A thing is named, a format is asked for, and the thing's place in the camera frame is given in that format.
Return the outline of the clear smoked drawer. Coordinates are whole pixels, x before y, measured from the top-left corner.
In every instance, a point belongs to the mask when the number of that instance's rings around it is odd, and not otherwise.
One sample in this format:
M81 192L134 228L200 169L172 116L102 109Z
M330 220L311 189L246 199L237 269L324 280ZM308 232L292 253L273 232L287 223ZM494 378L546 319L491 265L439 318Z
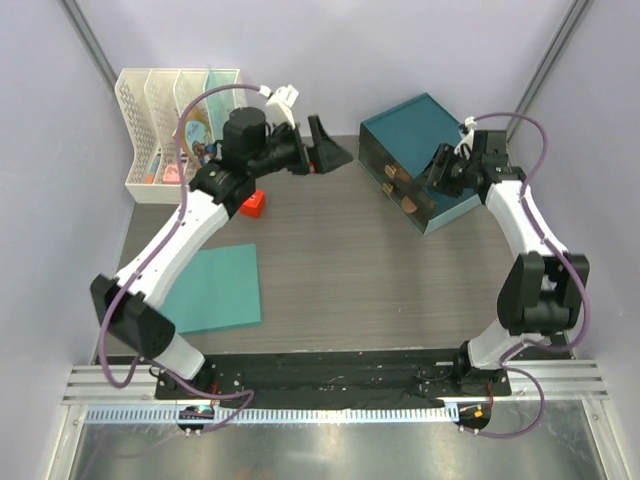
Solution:
M398 176L385 178L381 188L416 230L425 235L434 210L426 191L413 178Z
M368 134L360 138L359 160L380 185L385 178L413 178L378 140Z

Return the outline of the pink round compact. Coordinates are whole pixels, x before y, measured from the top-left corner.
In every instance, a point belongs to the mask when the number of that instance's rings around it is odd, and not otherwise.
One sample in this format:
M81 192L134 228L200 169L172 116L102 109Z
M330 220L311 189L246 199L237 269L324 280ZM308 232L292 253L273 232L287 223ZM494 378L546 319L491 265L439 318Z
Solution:
M407 196L401 200L401 209L408 214L413 214L417 211L417 205Z

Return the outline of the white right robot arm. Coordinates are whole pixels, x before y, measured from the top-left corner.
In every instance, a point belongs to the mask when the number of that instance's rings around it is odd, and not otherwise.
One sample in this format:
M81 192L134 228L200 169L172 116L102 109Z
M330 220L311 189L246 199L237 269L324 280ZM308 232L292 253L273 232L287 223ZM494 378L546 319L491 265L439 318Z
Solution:
M508 360L528 347L560 353L552 336L573 329L586 312L587 258L557 241L537 209L527 177L508 164L505 152L486 153L441 144L421 178L450 197L473 190L498 221L514 263L496 302L497 318L464 342L453 360L451 380L472 395L494 381Z

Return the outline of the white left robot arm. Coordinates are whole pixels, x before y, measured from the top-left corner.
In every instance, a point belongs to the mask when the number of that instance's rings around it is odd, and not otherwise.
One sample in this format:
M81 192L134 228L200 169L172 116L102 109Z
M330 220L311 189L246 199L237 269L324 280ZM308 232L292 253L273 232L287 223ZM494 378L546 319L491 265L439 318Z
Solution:
M353 159L333 140L316 115L308 118L312 145L298 127L271 127L255 107L233 110L223 126L219 156L201 167L186 198L145 249L115 277L96 276L90 294L101 331L178 377L190 398L205 397L213 375L204 355L190 345L160 308L204 242L229 222L256 191L257 179L286 170L294 175L326 174Z

